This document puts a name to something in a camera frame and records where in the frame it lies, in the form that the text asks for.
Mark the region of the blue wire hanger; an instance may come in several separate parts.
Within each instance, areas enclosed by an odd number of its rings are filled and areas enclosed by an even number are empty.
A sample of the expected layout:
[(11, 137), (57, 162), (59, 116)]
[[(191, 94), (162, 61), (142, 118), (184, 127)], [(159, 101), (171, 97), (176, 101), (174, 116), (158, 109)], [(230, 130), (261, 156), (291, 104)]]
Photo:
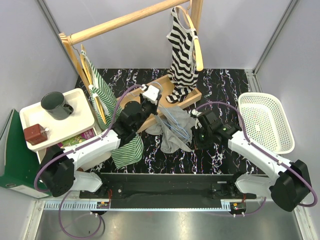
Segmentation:
[[(159, 82), (150, 82), (148, 84), (145, 84), (145, 85), (158, 85), (159, 86), (159, 89), (162, 90), (163, 92), (163, 87), (162, 85), (159, 83)], [(191, 137), (189, 136), (189, 134), (187, 133), (186, 130), (184, 130), (180, 125), (179, 123), (177, 122), (177, 120), (172, 116), (172, 114), (168, 111), (168, 108), (164, 107), (160, 102), (159, 102), (159, 105), (160, 107), (165, 110), (168, 115), (171, 117), (171, 119), (169, 120), (169, 122), (173, 123), (177, 128), (179, 128), (179, 130), (175, 127), (173, 127), (173, 129), (178, 132), (179, 135), (181, 135), (184, 139), (190, 139)]]

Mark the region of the grey tank top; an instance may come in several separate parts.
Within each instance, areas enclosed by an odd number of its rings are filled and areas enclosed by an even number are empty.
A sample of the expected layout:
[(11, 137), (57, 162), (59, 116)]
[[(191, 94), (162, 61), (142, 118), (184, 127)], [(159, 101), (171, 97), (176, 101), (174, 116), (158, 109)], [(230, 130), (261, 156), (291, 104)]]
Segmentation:
[(172, 154), (178, 150), (191, 152), (193, 139), (191, 128), (195, 126), (196, 120), (178, 106), (160, 105), (158, 110), (162, 116), (156, 115), (154, 117), (156, 123), (148, 127), (145, 132), (153, 136), (162, 136), (160, 149), (165, 154)]

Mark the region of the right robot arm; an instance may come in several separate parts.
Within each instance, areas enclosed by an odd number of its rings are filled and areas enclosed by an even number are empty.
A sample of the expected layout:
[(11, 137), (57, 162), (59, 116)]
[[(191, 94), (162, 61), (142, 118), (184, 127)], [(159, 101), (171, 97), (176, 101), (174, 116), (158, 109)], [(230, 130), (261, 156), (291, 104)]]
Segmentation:
[(195, 119), (191, 130), (196, 149), (222, 144), (245, 157), (266, 175), (234, 174), (227, 185), (230, 197), (236, 199), (243, 194), (267, 197), (282, 210), (291, 212), (310, 193), (311, 179), (303, 161), (291, 161), (255, 141), (248, 141), (237, 123), (223, 123), (210, 110), (193, 110), (190, 115)]

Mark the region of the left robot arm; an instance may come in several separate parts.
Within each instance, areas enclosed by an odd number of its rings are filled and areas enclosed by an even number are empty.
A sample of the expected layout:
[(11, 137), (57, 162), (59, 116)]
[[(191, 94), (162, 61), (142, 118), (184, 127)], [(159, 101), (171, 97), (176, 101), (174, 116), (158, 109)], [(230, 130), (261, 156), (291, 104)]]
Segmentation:
[(117, 119), (101, 134), (78, 145), (60, 148), (49, 147), (34, 180), (34, 187), (42, 180), (53, 197), (60, 197), (70, 191), (84, 191), (96, 198), (108, 193), (108, 182), (99, 173), (78, 171), (84, 164), (96, 160), (105, 153), (119, 153), (129, 160), (141, 158), (142, 141), (137, 131), (150, 117), (156, 115), (161, 95), (154, 97), (140, 95), (140, 102), (130, 101)]

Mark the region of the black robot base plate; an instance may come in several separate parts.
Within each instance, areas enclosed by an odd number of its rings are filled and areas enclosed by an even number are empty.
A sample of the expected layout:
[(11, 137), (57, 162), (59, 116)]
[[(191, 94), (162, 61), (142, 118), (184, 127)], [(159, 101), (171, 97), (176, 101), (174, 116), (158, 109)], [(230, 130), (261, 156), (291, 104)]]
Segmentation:
[(82, 190), (81, 199), (111, 198), (113, 211), (214, 211), (227, 210), (226, 201), (256, 200), (231, 184), (231, 174), (103, 173), (104, 195)]

